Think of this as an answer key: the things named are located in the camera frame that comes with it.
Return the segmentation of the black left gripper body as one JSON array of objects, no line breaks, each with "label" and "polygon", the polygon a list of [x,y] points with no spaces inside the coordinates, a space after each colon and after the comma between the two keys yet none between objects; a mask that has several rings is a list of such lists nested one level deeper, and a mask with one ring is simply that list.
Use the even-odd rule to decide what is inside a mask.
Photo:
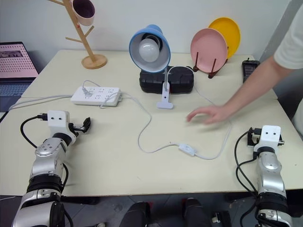
[{"label": "black left gripper body", "polygon": [[76,137],[78,137],[79,131],[83,132],[83,129],[81,127],[76,127],[73,123],[68,123],[68,128],[70,132],[72,132]]}]

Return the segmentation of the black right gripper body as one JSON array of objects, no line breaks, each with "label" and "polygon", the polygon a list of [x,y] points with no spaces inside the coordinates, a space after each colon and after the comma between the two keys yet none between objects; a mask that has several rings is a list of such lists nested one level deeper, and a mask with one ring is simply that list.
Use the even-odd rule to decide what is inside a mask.
[{"label": "black right gripper body", "polygon": [[247,146],[254,147],[259,143],[259,139],[261,136],[261,128],[252,128],[250,127],[247,134]]}]

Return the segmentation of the person's bare hand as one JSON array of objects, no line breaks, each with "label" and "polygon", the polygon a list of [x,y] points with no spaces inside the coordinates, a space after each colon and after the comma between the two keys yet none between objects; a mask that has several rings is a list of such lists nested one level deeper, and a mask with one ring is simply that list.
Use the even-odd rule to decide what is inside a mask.
[{"label": "person's bare hand", "polygon": [[204,124],[212,124],[216,122],[222,122],[227,120],[233,114],[233,110],[227,106],[207,106],[207,107],[199,107],[192,112],[190,112],[186,120],[191,121],[196,115],[206,114],[208,118],[204,120]]}]

